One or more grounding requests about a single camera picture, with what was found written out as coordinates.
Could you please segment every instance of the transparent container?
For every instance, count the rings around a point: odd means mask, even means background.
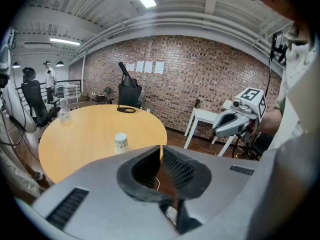
[[[67,123],[71,121],[71,113],[69,111],[62,112],[59,114],[59,118],[61,123]]]

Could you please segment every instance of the brown floor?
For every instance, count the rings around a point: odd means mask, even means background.
[[[89,102],[85,102],[85,103],[71,104],[68,107],[66,107],[66,104],[63,101],[63,102],[61,102],[61,104],[59,106],[61,107],[61,111],[64,112],[64,111],[68,111],[69,108],[74,107],[74,106],[86,107],[86,106],[91,106],[91,105],[95,105],[95,104],[96,104],[95,102],[89,101]],[[12,141],[14,143],[16,143],[21,137],[18,130],[10,123],[8,118],[6,118],[6,125],[7,125],[9,135],[12,138]],[[43,134],[45,129],[46,129],[46,127],[37,128],[37,131],[34,133],[26,133],[24,135],[25,142],[21,141],[21,143],[16,146],[16,150],[17,150],[17,153],[20,156],[20,158],[25,160],[25,162],[30,167],[32,167],[35,171],[38,171],[41,173],[45,173],[45,172],[42,169],[41,164],[39,162],[39,154],[38,154],[39,141],[38,141],[38,139],[41,137],[41,135]],[[167,144],[168,145],[177,146],[177,147],[181,147],[181,148],[184,147],[185,142],[187,140],[187,137],[185,137],[183,133],[175,132],[175,131],[172,131],[169,129],[167,129],[166,132],[167,132]],[[33,153],[33,155],[28,150],[26,143],[28,143],[30,151]],[[190,149],[190,150],[201,152],[201,153],[206,153],[209,155],[217,155],[222,148],[223,148],[223,145],[221,145],[221,144],[215,143],[212,145],[211,140],[205,141],[203,139],[199,139],[196,137],[193,137],[191,139],[191,142],[188,147],[188,149]],[[224,157],[231,157],[232,151],[233,151],[233,147],[229,147],[223,156]],[[50,185],[54,184],[48,177],[47,177],[47,179],[48,179],[48,182]],[[162,186],[160,185],[160,191],[161,190],[164,192],[167,192],[165,185],[162,185]]]

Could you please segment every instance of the round wooden table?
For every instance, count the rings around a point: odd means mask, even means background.
[[[151,113],[117,111],[118,105],[92,105],[71,112],[72,120],[54,120],[44,131],[39,158],[48,177],[58,183],[81,167],[115,156],[115,135],[125,133],[130,150],[166,145],[167,132]]]

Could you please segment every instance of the white paper on wall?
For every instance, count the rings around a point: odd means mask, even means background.
[[[144,65],[144,73],[150,73],[150,74],[151,74],[152,64],[153,64],[153,61],[146,61],[146,62],[145,62],[145,65]]]
[[[165,66],[165,63],[164,63],[164,62],[157,61],[157,62],[155,63],[154,73],[155,73],[155,74],[160,74],[160,75],[162,75],[163,72],[164,72],[164,66]]]
[[[128,63],[126,66],[127,71],[135,71],[135,64],[134,63]]]
[[[136,63],[136,70],[135,71],[142,72],[144,69],[144,63],[145,63],[144,61],[138,61]]]

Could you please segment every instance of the white ceiling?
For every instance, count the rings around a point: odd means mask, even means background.
[[[155,2],[156,7],[145,8],[139,0],[28,0],[12,23],[17,30],[12,53],[20,58],[48,58],[59,53],[73,59],[80,58],[84,50],[90,53],[123,40],[180,34],[231,45],[267,63],[270,37],[292,24],[260,1]],[[81,45],[53,44],[50,37]],[[273,67],[279,71],[279,65]]]

